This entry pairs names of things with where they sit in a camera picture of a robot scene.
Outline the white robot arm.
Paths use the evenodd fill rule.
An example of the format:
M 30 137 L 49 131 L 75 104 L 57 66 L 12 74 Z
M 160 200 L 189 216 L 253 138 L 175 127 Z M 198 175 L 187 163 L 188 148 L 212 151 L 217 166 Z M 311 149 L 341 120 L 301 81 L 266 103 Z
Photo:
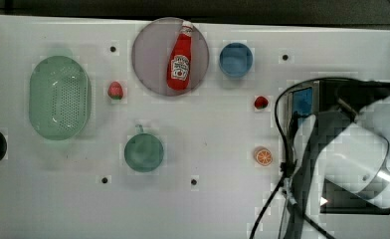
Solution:
M 294 136 L 300 166 L 292 180 L 291 239 L 307 226 L 317 239 L 338 239 L 318 208 L 330 182 L 380 209 L 390 208 L 390 96 L 362 108 L 354 118 L 342 111 L 312 114 Z

